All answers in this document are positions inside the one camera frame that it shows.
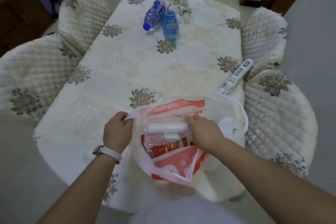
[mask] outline wooden cabinet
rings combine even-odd
[[[39,0],[0,0],[0,57],[39,38],[53,22]]]

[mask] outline barcode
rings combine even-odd
[[[153,151],[152,151],[152,150],[148,150],[148,151],[147,151],[147,154],[149,155],[149,157],[150,157],[151,159],[154,158],[154,156],[153,156]]]

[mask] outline tablecloth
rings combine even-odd
[[[121,0],[35,129],[40,154],[68,185],[94,158],[93,149],[103,142],[104,124],[115,113],[168,94],[214,92],[242,62],[237,10],[214,0],[189,0],[191,21],[179,20],[179,39],[173,44],[165,41],[162,28],[142,28],[153,2]],[[244,104],[243,82],[230,95]],[[244,146],[238,106],[236,117],[233,140]],[[215,171],[197,171],[184,185],[152,180],[128,147],[113,171],[103,204],[134,213],[175,198],[196,194],[220,202],[243,191],[222,164]]]

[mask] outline person's left arm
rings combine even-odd
[[[133,120],[123,122],[126,112],[118,112],[104,128],[104,146],[121,154],[132,138]],[[99,154],[78,176],[37,224],[95,223],[116,160]]]

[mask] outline forearm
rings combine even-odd
[[[95,223],[115,164],[108,155],[95,157],[37,223]]]
[[[320,188],[224,139],[212,154],[277,223],[334,223],[336,199]]]

